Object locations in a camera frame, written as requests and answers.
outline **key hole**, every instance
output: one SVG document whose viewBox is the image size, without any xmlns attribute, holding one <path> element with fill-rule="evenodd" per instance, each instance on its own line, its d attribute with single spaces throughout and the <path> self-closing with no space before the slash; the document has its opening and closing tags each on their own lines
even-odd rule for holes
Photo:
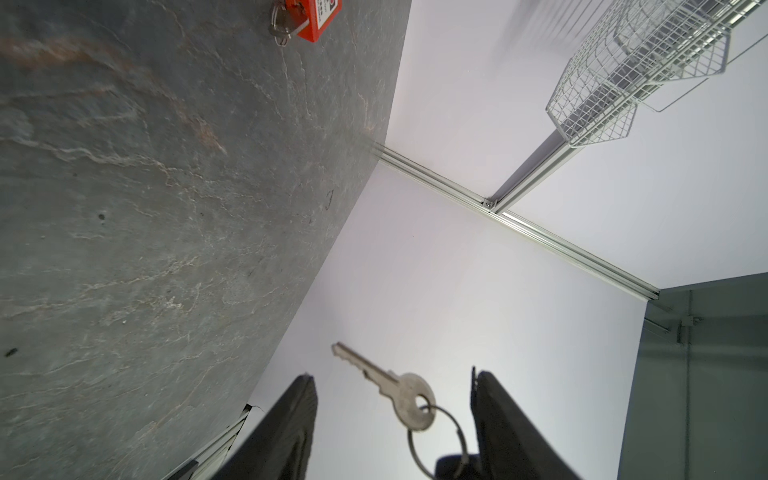
<svg viewBox="0 0 768 480">
<path fill-rule="evenodd" d="M 419 408 L 426 407 L 429 405 L 429 400 L 423 395 L 419 395 L 416 397 L 416 406 Z"/>
</svg>

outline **wire basket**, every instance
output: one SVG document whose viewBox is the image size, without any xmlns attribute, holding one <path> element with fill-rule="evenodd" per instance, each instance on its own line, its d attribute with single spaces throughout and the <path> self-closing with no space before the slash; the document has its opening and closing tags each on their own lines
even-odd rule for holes
<svg viewBox="0 0 768 480">
<path fill-rule="evenodd" d="M 725 71 L 756 0 L 614 0 L 568 62 L 547 113 L 573 147 L 626 137 L 662 84 Z"/>
</svg>

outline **key head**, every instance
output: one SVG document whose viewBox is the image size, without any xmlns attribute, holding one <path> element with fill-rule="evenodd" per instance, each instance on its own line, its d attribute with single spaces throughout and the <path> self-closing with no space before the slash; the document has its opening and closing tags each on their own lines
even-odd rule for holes
<svg viewBox="0 0 768 480">
<path fill-rule="evenodd" d="M 435 410 L 420 409 L 416 400 L 421 396 L 429 405 L 437 405 L 435 394 L 426 380 L 415 373 L 404 373 L 399 380 L 398 391 L 392 396 L 397 418 L 403 425 L 416 432 L 428 429 L 435 421 Z"/>
</svg>

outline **gray marble surface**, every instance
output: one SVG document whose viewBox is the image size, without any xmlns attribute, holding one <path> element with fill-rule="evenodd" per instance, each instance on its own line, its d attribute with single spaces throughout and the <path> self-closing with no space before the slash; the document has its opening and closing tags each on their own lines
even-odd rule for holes
<svg viewBox="0 0 768 480">
<path fill-rule="evenodd" d="M 0 3 L 0 476 L 161 478 L 241 412 L 376 164 L 409 0 Z"/>
</svg>

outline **key blade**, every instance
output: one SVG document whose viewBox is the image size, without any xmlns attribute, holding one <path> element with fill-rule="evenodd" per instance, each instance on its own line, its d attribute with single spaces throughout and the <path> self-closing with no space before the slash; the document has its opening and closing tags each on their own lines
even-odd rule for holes
<svg viewBox="0 0 768 480">
<path fill-rule="evenodd" d="M 342 360 L 353 364 L 362 371 L 362 374 L 371 382 L 374 382 L 379 386 L 379 392 L 382 395 L 392 398 L 397 390 L 397 384 L 400 381 L 399 377 L 391 372 L 385 372 L 378 366 L 371 363 L 364 356 L 360 355 L 356 351 L 350 349 L 348 346 L 341 342 L 334 343 L 331 346 L 333 355 L 338 356 Z"/>
</svg>

